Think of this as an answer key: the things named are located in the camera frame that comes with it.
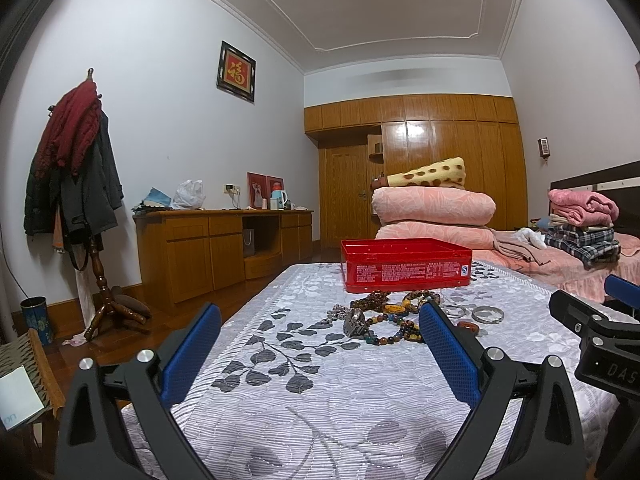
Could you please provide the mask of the silver bangle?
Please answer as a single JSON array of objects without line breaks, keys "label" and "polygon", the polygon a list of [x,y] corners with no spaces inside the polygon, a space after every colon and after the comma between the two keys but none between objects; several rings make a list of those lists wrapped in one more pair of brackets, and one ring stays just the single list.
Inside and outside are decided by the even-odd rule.
[{"label": "silver bangle", "polygon": [[458,320],[459,318],[468,318],[474,306],[472,304],[443,304],[440,310],[444,312],[448,318]]},{"label": "silver bangle", "polygon": [[503,310],[491,306],[478,306],[471,314],[473,320],[482,324],[499,324],[504,319]]}]

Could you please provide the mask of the wooden chair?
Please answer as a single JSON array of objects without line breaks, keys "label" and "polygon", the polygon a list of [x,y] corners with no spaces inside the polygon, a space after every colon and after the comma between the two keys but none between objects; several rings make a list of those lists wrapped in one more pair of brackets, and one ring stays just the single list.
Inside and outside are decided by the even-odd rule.
[{"label": "wooden chair", "polygon": [[36,468],[53,469],[64,404],[65,396],[33,328],[2,344],[2,443],[16,444]]}]

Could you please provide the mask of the plaid folded clothes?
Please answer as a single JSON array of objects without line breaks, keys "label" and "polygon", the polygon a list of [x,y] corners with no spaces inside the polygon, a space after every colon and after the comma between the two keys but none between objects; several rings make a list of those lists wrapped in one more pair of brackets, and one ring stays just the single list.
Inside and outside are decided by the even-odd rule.
[{"label": "plaid folded clothes", "polygon": [[552,226],[544,230],[544,242],[578,259],[586,269],[616,262],[622,250],[614,229],[609,226]]}]

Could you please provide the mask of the pink folded blanket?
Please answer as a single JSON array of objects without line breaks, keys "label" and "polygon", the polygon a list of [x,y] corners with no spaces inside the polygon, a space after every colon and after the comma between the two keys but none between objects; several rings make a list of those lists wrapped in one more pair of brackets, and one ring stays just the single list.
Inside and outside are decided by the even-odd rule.
[{"label": "pink folded blanket", "polygon": [[550,190],[551,211],[572,226],[612,226],[620,216],[614,200],[593,191]]}]

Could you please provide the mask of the lower pink folded quilt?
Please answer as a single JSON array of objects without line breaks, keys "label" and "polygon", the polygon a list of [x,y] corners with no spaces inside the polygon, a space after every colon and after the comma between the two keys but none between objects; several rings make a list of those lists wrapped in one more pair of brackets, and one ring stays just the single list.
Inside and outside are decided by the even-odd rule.
[{"label": "lower pink folded quilt", "polygon": [[375,238],[377,240],[432,238],[471,250],[491,250],[495,244],[494,232],[484,226],[450,226],[450,224],[417,221],[403,221],[381,226]]}]

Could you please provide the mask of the blue patterned bin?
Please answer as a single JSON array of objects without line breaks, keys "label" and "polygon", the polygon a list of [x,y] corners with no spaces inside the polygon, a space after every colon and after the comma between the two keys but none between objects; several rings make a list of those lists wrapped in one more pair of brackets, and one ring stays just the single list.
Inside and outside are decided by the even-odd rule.
[{"label": "blue patterned bin", "polygon": [[20,306],[27,327],[37,332],[41,344],[52,344],[54,336],[47,312],[47,299],[43,296],[27,297]]}]

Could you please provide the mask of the wooden coat stand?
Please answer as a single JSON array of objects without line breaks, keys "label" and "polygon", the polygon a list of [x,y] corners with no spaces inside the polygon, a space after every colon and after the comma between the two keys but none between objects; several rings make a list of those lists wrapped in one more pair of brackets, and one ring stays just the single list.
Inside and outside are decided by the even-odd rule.
[{"label": "wooden coat stand", "polygon": [[[87,70],[86,79],[88,77],[93,79],[92,68]],[[77,285],[82,320],[85,323],[85,331],[80,339],[85,342],[93,340],[99,335],[100,329],[107,318],[112,318],[113,323],[116,325],[122,325],[126,321],[142,325],[150,316],[149,308],[145,304],[125,295],[123,292],[119,292],[114,286],[107,283],[101,252],[104,249],[103,235],[111,230],[109,229],[101,234],[101,245],[96,244],[96,240],[91,237],[85,245],[67,247],[63,243],[61,220],[55,220],[53,239],[58,243],[58,248],[64,250],[70,257],[70,263],[76,272],[76,278],[82,278],[85,270],[91,270],[98,288],[100,304],[96,306],[88,287],[81,283]]]}]

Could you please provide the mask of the giraffe pattern pillow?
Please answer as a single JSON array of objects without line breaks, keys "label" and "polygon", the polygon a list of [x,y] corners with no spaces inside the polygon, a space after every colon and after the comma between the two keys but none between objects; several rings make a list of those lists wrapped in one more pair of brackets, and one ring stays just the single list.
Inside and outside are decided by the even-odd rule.
[{"label": "giraffe pattern pillow", "polygon": [[374,179],[371,190],[378,188],[402,188],[403,186],[429,186],[430,188],[464,188],[466,178],[462,157],[433,162],[431,165],[389,174]]}]

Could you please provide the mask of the grey leaf pattern table cloth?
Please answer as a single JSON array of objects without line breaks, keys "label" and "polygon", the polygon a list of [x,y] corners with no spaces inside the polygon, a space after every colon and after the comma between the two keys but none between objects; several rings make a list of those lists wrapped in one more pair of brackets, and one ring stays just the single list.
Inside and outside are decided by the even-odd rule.
[{"label": "grey leaf pattern table cloth", "polygon": [[[611,393],[578,382],[579,339],[549,314],[554,287],[488,262],[445,306],[491,307],[480,343],[512,360],[563,361],[588,464],[613,413]],[[426,344],[348,339],[329,310],[359,296],[337,263],[291,266],[224,324],[189,393],[170,409],[217,479],[424,479],[469,414]]]}]

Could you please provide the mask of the blue cloth on cabinet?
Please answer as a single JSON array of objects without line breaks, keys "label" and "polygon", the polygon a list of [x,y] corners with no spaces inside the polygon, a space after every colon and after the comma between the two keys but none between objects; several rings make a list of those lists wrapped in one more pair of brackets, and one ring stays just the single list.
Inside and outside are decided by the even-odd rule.
[{"label": "blue cloth on cabinet", "polygon": [[134,206],[132,211],[136,214],[142,214],[143,211],[169,209],[171,209],[171,197],[157,188],[151,188],[148,195]]}]

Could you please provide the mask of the wooden wardrobe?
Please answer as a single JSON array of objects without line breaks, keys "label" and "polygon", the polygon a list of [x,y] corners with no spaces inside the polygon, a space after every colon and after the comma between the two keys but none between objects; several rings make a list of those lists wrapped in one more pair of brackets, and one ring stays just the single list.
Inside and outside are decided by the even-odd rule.
[{"label": "wooden wardrobe", "polygon": [[528,222],[523,139],[514,99],[484,94],[377,96],[308,106],[306,135],[319,150],[321,248],[375,236],[371,182],[460,156],[465,186],[497,205],[489,224]]}]

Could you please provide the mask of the red photo frames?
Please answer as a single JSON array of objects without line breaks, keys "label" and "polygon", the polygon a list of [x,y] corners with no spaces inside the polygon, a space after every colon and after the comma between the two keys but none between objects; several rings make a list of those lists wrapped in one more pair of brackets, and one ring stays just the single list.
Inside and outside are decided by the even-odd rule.
[{"label": "red photo frames", "polygon": [[280,177],[265,174],[247,174],[248,206],[254,209],[269,209],[272,191],[275,185],[284,188],[284,181]]}]

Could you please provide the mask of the blue electric kettle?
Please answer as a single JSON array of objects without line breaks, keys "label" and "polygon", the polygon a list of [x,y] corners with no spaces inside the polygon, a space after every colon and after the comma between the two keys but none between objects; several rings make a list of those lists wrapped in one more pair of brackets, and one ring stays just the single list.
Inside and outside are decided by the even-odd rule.
[{"label": "blue electric kettle", "polygon": [[280,182],[273,182],[271,185],[270,208],[272,210],[285,210],[285,204],[288,201],[288,194],[282,188]]}]

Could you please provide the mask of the red jacket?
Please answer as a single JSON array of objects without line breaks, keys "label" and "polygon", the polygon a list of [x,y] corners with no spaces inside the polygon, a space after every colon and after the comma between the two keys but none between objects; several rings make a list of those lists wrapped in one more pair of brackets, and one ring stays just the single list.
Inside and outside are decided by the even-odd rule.
[{"label": "red jacket", "polygon": [[96,83],[88,77],[55,104],[35,154],[35,176],[61,168],[77,176],[98,135],[102,103]]}]

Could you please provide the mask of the framed red calligraphy picture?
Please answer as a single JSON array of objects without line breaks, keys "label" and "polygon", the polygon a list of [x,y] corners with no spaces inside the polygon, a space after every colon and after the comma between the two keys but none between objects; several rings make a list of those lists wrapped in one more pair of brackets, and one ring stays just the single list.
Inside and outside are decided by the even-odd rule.
[{"label": "framed red calligraphy picture", "polygon": [[254,58],[223,41],[220,47],[216,87],[232,96],[254,103],[255,76]]}]

